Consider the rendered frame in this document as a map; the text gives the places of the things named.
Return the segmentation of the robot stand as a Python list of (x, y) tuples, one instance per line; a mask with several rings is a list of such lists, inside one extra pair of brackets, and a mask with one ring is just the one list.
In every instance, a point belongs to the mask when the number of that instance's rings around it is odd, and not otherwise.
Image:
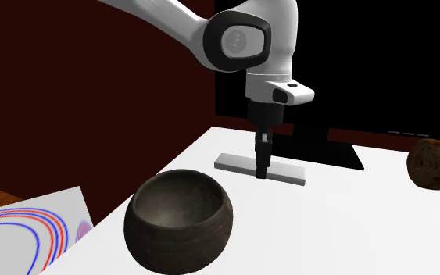
[(0, 275), (39, 275), (93, 223), (80, 187), (0, 207)]

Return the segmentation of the black monitor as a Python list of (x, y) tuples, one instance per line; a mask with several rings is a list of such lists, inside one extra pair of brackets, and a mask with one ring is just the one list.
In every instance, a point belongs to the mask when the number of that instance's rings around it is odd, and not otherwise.
[(440, 140), (440, 0), (296, 3), (292, 78), (314, 99), (286, 108), (292, 132), (274, 136), (275, 156), (361, 170), (330, 130)]

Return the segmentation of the brown lumpy bread loaf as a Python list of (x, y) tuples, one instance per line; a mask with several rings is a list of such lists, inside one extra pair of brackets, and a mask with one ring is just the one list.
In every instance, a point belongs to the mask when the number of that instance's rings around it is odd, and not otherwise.
[(406, 168), (416, 186), (440, 191), (440, 141), (418, 140), (409, 151)]

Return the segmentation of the dark brown round bowl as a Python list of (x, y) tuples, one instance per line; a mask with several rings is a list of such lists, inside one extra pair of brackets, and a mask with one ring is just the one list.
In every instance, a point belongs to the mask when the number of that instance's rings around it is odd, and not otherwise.
[(134, 260), (163, 275), (193, 273), (225, 249), (233, 227), (231, 200), (196, 170), (158, 173), (132, 196), (123, 235)]

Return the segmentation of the light grey flat bar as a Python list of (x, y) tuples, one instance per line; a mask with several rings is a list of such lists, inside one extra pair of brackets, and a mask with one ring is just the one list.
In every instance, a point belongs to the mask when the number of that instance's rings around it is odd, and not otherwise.
[[(214, 162), (214, 167), (234, 173), (256, 176), (256, 160), (240, 155), (221, 153)], [(304, 186), (306, 183), (305, 168), (281, 162), (270, 162), (266, 179)]]

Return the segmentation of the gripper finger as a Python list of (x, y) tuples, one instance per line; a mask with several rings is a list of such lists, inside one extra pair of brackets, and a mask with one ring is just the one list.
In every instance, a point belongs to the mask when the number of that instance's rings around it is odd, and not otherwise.
[(267, 168), (270, 166), (272, 152), (272, 132), (257, 131), (255, 139), (256, 177), (267, 178)]

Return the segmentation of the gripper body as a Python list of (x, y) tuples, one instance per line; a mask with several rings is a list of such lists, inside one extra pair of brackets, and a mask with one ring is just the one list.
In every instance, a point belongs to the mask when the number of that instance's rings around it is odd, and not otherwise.
[(248, 121), (260, 133), (268, 133), (272, 127), (283, 123), (284, 106), (277, 103), (250, 101), (248, 106)]

